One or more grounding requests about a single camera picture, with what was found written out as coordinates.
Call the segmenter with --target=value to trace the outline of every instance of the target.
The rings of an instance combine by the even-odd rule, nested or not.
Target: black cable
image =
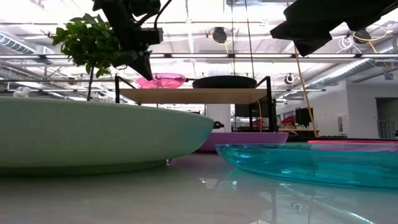
[[[234,75],[235,73],[235,41],[234,41],[234,1],[231,1],[231,18],[232,18],[232,53],[234,54]]]
[[[250,59],[251,59],[251,69],[253,72],[253,79],[254,79],[254,63],[253,63],[253,51],[251,48],[251,36],[250,36],[250,25],[249,25],[249,13],[248,13],[248,0],[244,0],[244,6],[246,7],[246,19],[248,20],[248,32],[249,32],[249,44],[250,44]]]
[[[163,8],[160,10],[160,12],[157,14],[156,19],[155,19],[155,24],[154,28],[157,29],[157,20],[159,19],[159,16],[163,13],[163,11],[166,9],[166,7],[172,2],[173,0],[168,0],[167,3],[163,6]]]

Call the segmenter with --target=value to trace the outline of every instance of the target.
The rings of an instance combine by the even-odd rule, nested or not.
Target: desk
[[[280,129],[279,132],[295,131],[301,137],[315,137],[312,129]]]
[[[273,179],[235,169],[216,154],[190,154],[167,167],[121,174],[2,178],[0,191],[0,223],[8,224],[398,220],[395,190]]]

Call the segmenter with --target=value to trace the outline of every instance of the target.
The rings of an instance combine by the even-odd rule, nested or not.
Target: white column
[[[228,64],[213,64],[210,65],[208,76],[229,75]],[[227,104],[213,104],[207,105],[206,116],[219,121],[225,125],[224,128],[214,129],[213,132],[231,132],[231,105]]]

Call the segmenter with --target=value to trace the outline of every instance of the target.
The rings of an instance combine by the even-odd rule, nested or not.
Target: yellow cable
[[[310,119],[311,119],[311,123],[312,123],[313,134],[314,134],[315,137],[317,138],[317,137],[318,137],[318,132],[317,132],[317,128],[315,127],[315,122],[314,122],[314,120],[313,120],[313,116],[312,116],[312,112],[311,112],[311,106],[310,106],[310,100],[308,99],[307,90],[305,89],[305,82],[304,82],[304,79],[303,79],[303,75],[302,75],[302,73],[301,73],[300,62],[299,62],[299,55],[298,55],[298,53],[297,53],[296,45],[294,45],[294,53],[295,53],[295,56],[296,56],[298,74],[300,75],[301,85],[303,86],[305,101],[307,102],[308,113],[309,113],[309,115],[310,115]]]
[[[363,40],[363,41],[375,41],[375,40],[380,40],[381,38],[385,38],[385,36],[388,34],[388,29],[389,29],[389,27],[387,27],[386,33],[385,33],[383,36],[378,37],[378,38],[375,38],[375,39],[363,39],[363,38],[357,37],[357,36],[355,36],[356,32],[354,32],[353,36],[354,36],[355,38],[357,38],[358,40]]]
[[[260,102],[257,100],[257,103],[259,104],[259,112],[260,112],[260,133],[262,132],[262,116],[261,116],[261,105]]]
[[[374,51],[374,53],[376,53],[377,54],[377,50],[374,48],[374,46],[373,46],[373,44],[372,44],[372,42],[371,41],[369,41],[369,45],[372,47],[372,49],[373,49],[373,51]],[[384,61],[383,61],[383,64],[386,66],[386,68],[388,69],[388,70],[390,70],[391,71],[391,68],[390,68],[390,66],[388,66]]]

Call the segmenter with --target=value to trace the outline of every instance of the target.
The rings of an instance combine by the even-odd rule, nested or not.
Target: wooden board
[[[284,131],[312,131],[313,129],[279,129],[279,132],[284,132]]]
[[[265,89],[120,89],[136,103],[250,104],[267,95]]]

